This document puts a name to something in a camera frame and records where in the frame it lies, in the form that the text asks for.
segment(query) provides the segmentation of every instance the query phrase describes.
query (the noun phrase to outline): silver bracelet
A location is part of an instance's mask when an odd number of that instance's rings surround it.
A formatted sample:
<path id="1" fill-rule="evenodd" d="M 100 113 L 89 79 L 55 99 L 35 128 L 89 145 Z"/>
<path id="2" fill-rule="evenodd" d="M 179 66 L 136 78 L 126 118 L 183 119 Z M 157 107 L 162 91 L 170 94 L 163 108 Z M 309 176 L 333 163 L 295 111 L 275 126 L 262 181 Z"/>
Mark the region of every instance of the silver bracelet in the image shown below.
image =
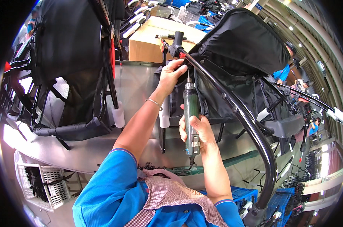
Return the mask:
<path id="1" fill-rule="evenodd" d="M 147 101 L 147 100 L 149 100 L 149 101 L 151 101 L 151 102 L 154 102 L 156 105 L 158 105 L 159 106 L 159 111 L 162 111 L 163 110 L 163 107 L 161 107 L 161 105 L 159 105 L 159 103 L 157 103 L 156 101 L 154 101 L 154 100 L 152 100 L 152 99 L 150 99 L 150 98 L 147 98 L 147 99 L 145 99 L 145 102 Z"/>

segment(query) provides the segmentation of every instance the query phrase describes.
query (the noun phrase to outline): stroller footrest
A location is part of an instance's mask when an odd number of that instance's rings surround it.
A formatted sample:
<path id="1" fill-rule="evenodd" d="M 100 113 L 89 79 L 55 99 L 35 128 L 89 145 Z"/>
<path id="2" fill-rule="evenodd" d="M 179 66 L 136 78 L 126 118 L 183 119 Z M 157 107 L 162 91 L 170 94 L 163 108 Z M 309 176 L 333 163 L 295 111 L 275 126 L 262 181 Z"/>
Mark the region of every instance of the stroller footrest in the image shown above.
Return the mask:
<path id="1" fill-rule="evenodd" d="M 288 138 L 298 133 L 304 125 L 304 118 L 301 114 L 295 114 L 283 120 L 266 121 L 265 126 L 274 129 L 274 136 Z"/>

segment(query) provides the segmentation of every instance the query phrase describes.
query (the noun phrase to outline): white plastic crate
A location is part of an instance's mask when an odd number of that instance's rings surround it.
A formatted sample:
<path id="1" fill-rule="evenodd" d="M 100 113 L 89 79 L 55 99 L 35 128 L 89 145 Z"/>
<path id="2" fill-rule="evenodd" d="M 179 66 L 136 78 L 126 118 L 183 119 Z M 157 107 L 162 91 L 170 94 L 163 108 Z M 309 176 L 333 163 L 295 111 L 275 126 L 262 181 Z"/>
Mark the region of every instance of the white plastic crate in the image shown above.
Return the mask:
<path id="1" fill-rule="evenodd" d="M 54 166 L 40 166 L 37 164 L 28 163 L 16 164 L 20 179 L 20 186 L 23 190 L 25 199 L 28 202 L 51 212 L 54 212 L 56 208 L 62 206 L 64 203 L 69 202 L 69 200 L 71 199 L 71 195 L 64 180 L 54 185 L 44 186 L 48 202 L 45 202 L 42 199 L 34 196 L 33 190 L 30 189 L 31 184 L 28 180 L 27 173 L 25 172 L 25 167 L 38 167 L 40 169 L 40 175 L 43 183 L 51 183 L 52 181 L 62 179 L 63 171 L 60 168 L 56 168 Z"/>
<path id="2" fill-rule="evenodd" d="M 189 21 L 198 21 L 199 20 L 199 16 L 200 15 L 198 15 L 198 14 L 193 14 L 193 13 L 188 12 L 185 9 L 185 6 L 180 7 L 180 10 L 178 12 L 178 19 L 183 24 L 186 24 Z"/>

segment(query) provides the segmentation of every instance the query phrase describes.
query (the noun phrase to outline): green screwdriver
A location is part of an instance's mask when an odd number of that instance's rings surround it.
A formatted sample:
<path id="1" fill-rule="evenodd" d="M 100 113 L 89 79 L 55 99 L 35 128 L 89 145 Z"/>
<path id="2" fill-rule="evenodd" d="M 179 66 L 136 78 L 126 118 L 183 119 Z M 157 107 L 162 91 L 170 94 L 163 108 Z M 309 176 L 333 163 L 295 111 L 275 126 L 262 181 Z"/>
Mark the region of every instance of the green screwdriver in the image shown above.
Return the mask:
<path id="1" fill-rule="evenodd" d="M 185 116 L 185 132 L 187 133 L 187 140 L 185 141 L 185 153 L 189 156 L 197 156 L 200 154 L 199 135 L 193 127 L 189 125 L 189 118 L 191 116 L 199 116 L 198 108 L 198 93 L 189 76 L 183 92 L 184 98 L 184 116 Z"/>

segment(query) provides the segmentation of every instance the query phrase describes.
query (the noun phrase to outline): red plastic clip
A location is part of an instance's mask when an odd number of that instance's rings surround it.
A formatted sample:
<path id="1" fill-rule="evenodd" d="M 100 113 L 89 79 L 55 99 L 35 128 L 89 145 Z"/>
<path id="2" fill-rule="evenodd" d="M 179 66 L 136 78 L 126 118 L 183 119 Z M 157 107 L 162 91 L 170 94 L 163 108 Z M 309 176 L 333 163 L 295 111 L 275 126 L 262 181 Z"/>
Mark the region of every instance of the red plastic clip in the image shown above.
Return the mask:
<path id="1" fill-rule="evenodd" d="M 184 58 L 185 54 L 184 53 L 179 53 L 179 58 Z"/>

